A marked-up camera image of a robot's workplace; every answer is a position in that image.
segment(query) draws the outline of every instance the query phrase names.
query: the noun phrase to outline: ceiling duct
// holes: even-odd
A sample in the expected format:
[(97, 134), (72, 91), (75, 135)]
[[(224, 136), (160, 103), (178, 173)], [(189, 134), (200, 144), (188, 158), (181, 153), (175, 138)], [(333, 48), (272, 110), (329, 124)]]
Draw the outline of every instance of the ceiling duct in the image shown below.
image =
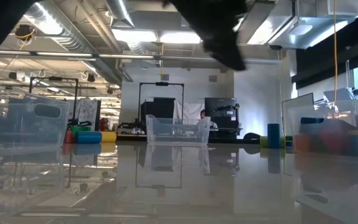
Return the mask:
[[(358, 17), (358, 0), (336, 2), (336, 30), (339, 31)], [(333, 9), (334, 0), (278, 0), (245, 43), (307, 49), (334, 34)]]
[[(94, 47), (81, 35), (71, 21), (69, 21), (51, 1), (42, 1), (33, 4), (24, 17), (45, 34), (64, 36), (56, 37), (52, 40), (69, 52), (97, 53)], [(119, 75), (122, 71), (113, 70), (103, 59), (96, 58), (95, 61), (83, 62), (90, 68), (95, 68), (107, 82), (122, 82), (122, 78)]]
[[(113, 27), (135, 28), (135, 25), (133, 24), (132, 19), (128, 14), (124, 1), (125, 0), (106, 0), (108, 9), (110, 10), (110, 13), (114, 17), (111, 24), (112, 28)], [(128, 47), (133, 54), (145, 55), (150, 53), (144, 49), (142, 42), (128, 39), (126, 40), (126, 43), (128, 44)], [(153, 65), (155, 62), (153, 61), (146, 60), (145, 62), (140, 62), (140, 63), (146, 64), (143, 65), (142, 67), (155, 67), (155, 65)]]
[(244, 22), (240, 26), (240, 43), (247, 43), (251, 39), (252, 35), (269, 16), (275, 4), (276, 2), (274, 1), (256, 1), (254, 5), (252, 5)]
[(112, 27), (130, 27), (134, 28), (134, 23), (129, 17), (128, 10), (125, 7), (125, 0), (106, 0), (107, 7), (109, 8), (113, 21)]

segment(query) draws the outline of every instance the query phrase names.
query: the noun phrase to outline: white panel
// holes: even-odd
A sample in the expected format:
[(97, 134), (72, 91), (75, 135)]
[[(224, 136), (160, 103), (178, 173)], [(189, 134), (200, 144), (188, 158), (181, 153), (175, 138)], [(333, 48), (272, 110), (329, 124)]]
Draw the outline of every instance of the white panel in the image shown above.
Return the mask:
[(267, 124), (281, 123), (280, 72), (279, 65), (250, 65), (234, 73), (234, 97), (243, 128), (240, 138), (245, 133), (266, 136)]

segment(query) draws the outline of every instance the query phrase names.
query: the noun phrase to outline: cable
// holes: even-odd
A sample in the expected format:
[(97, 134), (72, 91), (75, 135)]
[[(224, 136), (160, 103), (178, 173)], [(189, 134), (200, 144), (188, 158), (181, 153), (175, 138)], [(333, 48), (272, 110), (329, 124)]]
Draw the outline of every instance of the cable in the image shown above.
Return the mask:
[(334, 0), (334, 61), (335, 61), (335, 84), (334, 84), (334, 101), (336, 101), (336, 89), (338, 80), (338, 57), (337, 57), (337, 37), (336, 37), (336, 1)]
[(31, 33), (27, 34), (27, 35), (24, 35), (24, 36), (19, 36), (19, 35), (15, 35), (17, 38), (25, 38), (27, 40), (26, 37), (30, 37), (34, 32), (35, 32), (36, 29), (33, 29)]
[(5, 69), (12, 63), (12, 61), (13, 61), (13, 64), (12, 64), (12, 67), (13, 67), (13, 65), (15, 64), (16, 59), (17, 59), (17, 56), (16, 56), (16, 58), (12, 58), (11, 61), (9, 61), (9, 63), (0, 71), (0, 74), (5, 72)]
[(20, 50), (22, 50), (24, 46), (29, 45), (29, 44), (25, 44), (25, 41), (22, 41), (22, 46), (20, 47)]

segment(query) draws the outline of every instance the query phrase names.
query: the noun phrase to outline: ceiling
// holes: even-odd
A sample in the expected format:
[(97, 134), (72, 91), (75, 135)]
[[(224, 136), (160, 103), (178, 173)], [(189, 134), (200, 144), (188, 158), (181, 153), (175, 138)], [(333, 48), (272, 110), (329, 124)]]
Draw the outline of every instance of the ceiling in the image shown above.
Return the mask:
[[(239, 29), (239, 48), (249, 63), (269, 63), (276, 61), (278, 54), (269, 47), (269, 43), (260, 42), (258, 45), (250, 45), (249, 38), (256, 34), (257, 29), (263, 28), (266, 21), (274, 21), (277, 32), (281, 27), (288, 26), (289, 22), (293, 24), (293, 6), (287, 0), (256, 2), (255, 0), (251, 0), (247, 1), (247, 3), (251, 10)], [(66, 27), (76, 38), (81, 39), (88, 45), (87, 49), (90, 49), (92, 53), (133, 54), (127, 43), (116, 40), (114, 34), (111, 32), (111, 18), (109, 16), (111, 13), (107, 7), (106, 0), (45, 0), (41, 2), (41, 4), (45, 6), (48, 12), (53, 12), (53, 19)], [(188, 23), (172, 5), (163, 9), (161, 1), (158, 0), (127, 0), (126, 6), (135, 28), (139, 30), (152, 30), (158, 39), (165, 30), (191, 31)], [(25, 17), (21, 19), (17, 27), (23, 24), (34, 26)], [(23, 41), (14, 35), (15, 30), (16, 28), (6, 37), (0, 46), (0, 50), (67, 52), (67, 49), (56, 41), (56, 35), (45, 34), (40, 29), (36, 29), (31, 41), (24, 44)], [(280, 36), (277, 40), (282, 40), (282, 42), (287, 41), (285, 36)], [(5, 88), (5, 85), (14, 84), (14, 89), (28, 90), (26, 86), (29, 84), (28, 81), (10, 80), (8, 78), (10, 72), (17, 71), (25, 72), (25, 75), (28, 77), (37, 77), (40, 73), (41, 76), (45, 74), (46, 77), (54, 75), (65, 78), (78, 78), (81, 86), (79, 95), (113, 97), (114, 99), (111, 99), (111, 101), (104, 100), (107, 104), (110, 104), (120, 102), (121, 91), (119, 86), (122, 80), (132, 81), (130, 74), (126, 75), (126, 73), (122, 72), (126, 67), (148, 68), (162, 66), (227, 70), (226, 67), (214, 60), (188, 59), (188, 57), (208, 57), (208, 55), (204, 53), (201, 44), (156, 44), (154, 42), (144, 42), (142, 45), (148, 54), (187, 57), (187, 59), (165, 60), (163, 62), (124, 60), (123, 63), (119, 59), (103, 58), (100, 62), (93, 63), (80, 61), (78, 58), (0, 55), (0, 89)], [(86, 80), (87, 74), (94, 74), (95, 81), (93, 83)], [(65, 91), (51, 93), (47, 91), (46, 88), (34, 88), (34, 92), (59, 96), (71, 96), (74, 94), (73, 88), (68, 88), (72, 83), (49, 84), (56, 88), (62, 86), (62, 89)], [(114, 89), (112, 95), (106, 92), (108, 86)]]

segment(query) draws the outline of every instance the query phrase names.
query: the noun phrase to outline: metal frame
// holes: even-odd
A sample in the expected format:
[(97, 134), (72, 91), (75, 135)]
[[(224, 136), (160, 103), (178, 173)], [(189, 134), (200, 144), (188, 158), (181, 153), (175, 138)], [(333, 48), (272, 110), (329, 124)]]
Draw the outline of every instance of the metal frame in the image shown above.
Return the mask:
[(165, 83), (165, 82), (155, 82), (155, 83), (139, 83), (139, 101), (137, 104), (137, 120), (140, 121), (140, 96), (142, 94), (142, 85), (156, 85), (156, 86), (169, 86), (169, 85), (179, 85), (182, 87), (181, 92), (181, 118), (183, 119), (183, 108), (185, 104), (185, 84), (183, 83)]
[[(199, 62), (215, 62), (211, 57), (189, 57), (169, 55), (133, 55), (133, 54), (97, 54), (97, 53), (75, 53), (75, 52), (36, 52), (26, 50), (0, 50), (0, 58), (26, 58), (26, 59), (48, 59), (48, 60), (85, 60), (95, 61), (97, 58), (115, 58), (131, 60), (186, 60)], [(245, 63), (276, 65), (277, 59), (247, 58)]]
[(73, 120), (75, 120), (75, 110), (76, 110), (76, 104), (77, 104), (77, 92), (78, 92), (78, 79), (77, 78), (63, 78), (63, 77), (30, 77), (30, 87), (29, 87), (29, 93), (32, 92), (32, 81), (35, 79), (39, 80), (50, 80), (50, 81), (62, 81), (62, 80), (74, 80), (75, 81), (75, 93), (74, 93), (74, 105), (73, 105)]

